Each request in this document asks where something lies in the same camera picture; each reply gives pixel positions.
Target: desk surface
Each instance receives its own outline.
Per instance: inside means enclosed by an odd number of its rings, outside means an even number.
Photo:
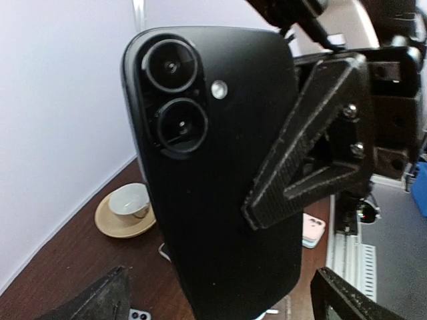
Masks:
[[[0,319],[32,319],[72,299],[117,265],[129,267],[132,306],[152,313],[154,320],[194,319],[170,263],[157,252],[162,243],[157,226],[139,237],[111,239],[93,222],[98,203],[118,187],[141,181],[134,161],[103,188],[36,254],[0,297]],[[307,208],[328,222],[329,199]],[[300,281],[290,294],[292,319],[312,319],[310,281],[325,265],[327,237],[315,249],[303,250]],[[285,301],[277,304],[284,310]],[[270,315],[268,319],[286,319]]]

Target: beige saucer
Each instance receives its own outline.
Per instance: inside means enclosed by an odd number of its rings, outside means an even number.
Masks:
[[[106,196],[95,212],[95,224],[105,235],[113,238],[132,238],[141,235],[155,224],[153,208],[149,206],[149,211],[143,219],[138,219],[133,215],[119,216],[111,212],[108,201],[111,194]]]

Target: black plastic bracket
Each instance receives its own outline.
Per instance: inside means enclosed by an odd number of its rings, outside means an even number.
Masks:
[[[328,195],[369,180],[373,172],[373,108],[366,58],[325,56],[305,81],[299,99],[262,163],[242,211],[253,229],[267,229]],[[301,175],[319,148],[324,165]]]
[[[367,298],[329,268],[316,271],[311,291],[315,320],[404,320]]]
[[[74,299],[37,320],[127,320],[131,288],[125,267],[116,267]]]

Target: white cup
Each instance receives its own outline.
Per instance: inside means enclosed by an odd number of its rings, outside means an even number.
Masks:
[[[108,201],[111,212],[120,216],[143,219],[149,211],[147,187],[142,183],[130,183],[115,190]]]

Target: camera flash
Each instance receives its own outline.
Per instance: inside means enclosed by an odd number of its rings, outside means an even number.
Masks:
[[[227,83],[221,80],[214,81],[211,86],[211,92],[214,98],[224,99],[228,93]]]

